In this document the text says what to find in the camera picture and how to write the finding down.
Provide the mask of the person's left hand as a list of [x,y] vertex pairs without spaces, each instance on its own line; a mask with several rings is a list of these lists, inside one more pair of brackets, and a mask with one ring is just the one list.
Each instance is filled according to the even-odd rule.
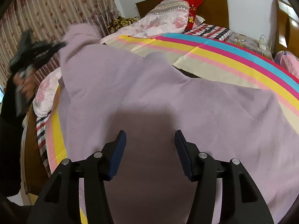
[[27,102],[35,96],[38,87],[35,80],[35,72],[36,70],[32,68],[25,79],[21,78],[20,73],[16,73],[13,77],[14,84],[16,87],[21,87],[21,92],[25,96]]

